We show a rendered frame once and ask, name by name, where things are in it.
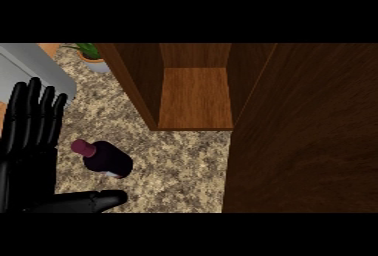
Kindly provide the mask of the green potted plant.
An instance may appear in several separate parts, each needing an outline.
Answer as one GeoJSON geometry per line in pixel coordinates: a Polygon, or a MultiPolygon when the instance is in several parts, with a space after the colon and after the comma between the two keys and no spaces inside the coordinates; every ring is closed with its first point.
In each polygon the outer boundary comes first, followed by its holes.
{"type": "Polygon", "coordinates": [[[76,43],[73,46],[65,45],[65,48],[73,49],[76,51],[79,59],[93,72],[109,72],[107,64],[100,57],[98,50],[93,43],[76,43]]]}

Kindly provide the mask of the open brown wooden cabinet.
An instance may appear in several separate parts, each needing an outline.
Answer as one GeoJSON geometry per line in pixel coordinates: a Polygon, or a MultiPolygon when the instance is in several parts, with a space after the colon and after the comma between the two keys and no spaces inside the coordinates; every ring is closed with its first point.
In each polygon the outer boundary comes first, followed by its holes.
{"type": "Polygon", "coordinates": [[[98,43],[152,131],[230,131],[274,51],[271,43],[98,43]]]}

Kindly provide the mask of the grey appliance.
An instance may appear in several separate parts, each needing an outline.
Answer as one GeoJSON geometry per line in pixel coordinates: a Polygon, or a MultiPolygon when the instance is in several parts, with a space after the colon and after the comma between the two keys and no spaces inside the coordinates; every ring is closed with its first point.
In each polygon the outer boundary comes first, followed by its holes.
{"type": "Polygon", "coordinates": [[[13,85],[38,77],[44,87],[53,86],[56,95],[67,95],[70,103],[76,84],[35,43],[0,43],[0,102],[7,103],[13,85]]]}

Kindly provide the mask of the dark brown cabinet door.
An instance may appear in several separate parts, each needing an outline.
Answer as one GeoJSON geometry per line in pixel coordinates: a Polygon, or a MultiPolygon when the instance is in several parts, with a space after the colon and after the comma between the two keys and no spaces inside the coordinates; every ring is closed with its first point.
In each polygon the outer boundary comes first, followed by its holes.
{"type": "Polygon", "coordinates": [[[274,46],[230,137],[223,211],[378,212],[378,44],[274,46]]]}

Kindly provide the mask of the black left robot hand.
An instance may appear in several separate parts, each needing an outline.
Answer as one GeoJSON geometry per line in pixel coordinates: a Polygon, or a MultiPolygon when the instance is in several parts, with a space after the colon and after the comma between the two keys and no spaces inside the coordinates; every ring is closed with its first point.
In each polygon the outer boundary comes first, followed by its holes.
{"type": "Polygon", "coordinates": [[[66,99],[36,77],[13,86],[0,136],[0,213],[100,213],[127,202],[121,190],[54,192],[66,99]]]}

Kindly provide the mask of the dark wine bottle, maroon cap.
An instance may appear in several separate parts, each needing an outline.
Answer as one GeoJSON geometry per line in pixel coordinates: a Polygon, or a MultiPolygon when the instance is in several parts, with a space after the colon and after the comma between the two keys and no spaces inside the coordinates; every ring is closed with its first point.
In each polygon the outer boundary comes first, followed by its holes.
{"type": "Polygon", "coordinates": [[[88,143],[76,139],[70,143],[70,149],[82,156],[85,168],[93,172],[101,172],[115,178],[124,178],[132,170],[131,157],[106,141],[88,143]]]}

